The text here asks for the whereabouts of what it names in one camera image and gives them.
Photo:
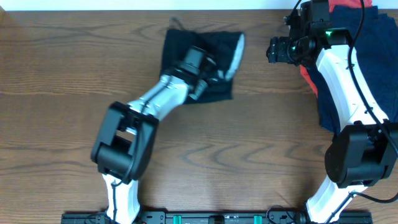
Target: navy blue towel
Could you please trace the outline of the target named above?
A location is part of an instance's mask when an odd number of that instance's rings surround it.
[[[361,9],[336,6],[330,14],[335,27],[345,27],[352,37],[361,20]],[[366,8],[363,28],[355,45],[356,56],[368,87],[390,121],[398,122],[398,28],[394,18]],[[330,90],[316,66],[307,67],[318,88],[320,125],[340,133],[338,113]]]

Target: blue cloth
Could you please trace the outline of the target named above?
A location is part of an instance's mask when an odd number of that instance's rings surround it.
[[[345,27],[354,37],[361,20],[361,9],[336,6],[330,20],[334,27]],[[398,122],[398,28],[394,18],[379,14],[377,6],[366,8],[355,49],[374,99],[390,121]],[[326,81],[316,66],[307,67],[307,71],[318,88],[320,125],[339,134],[338,113]]]

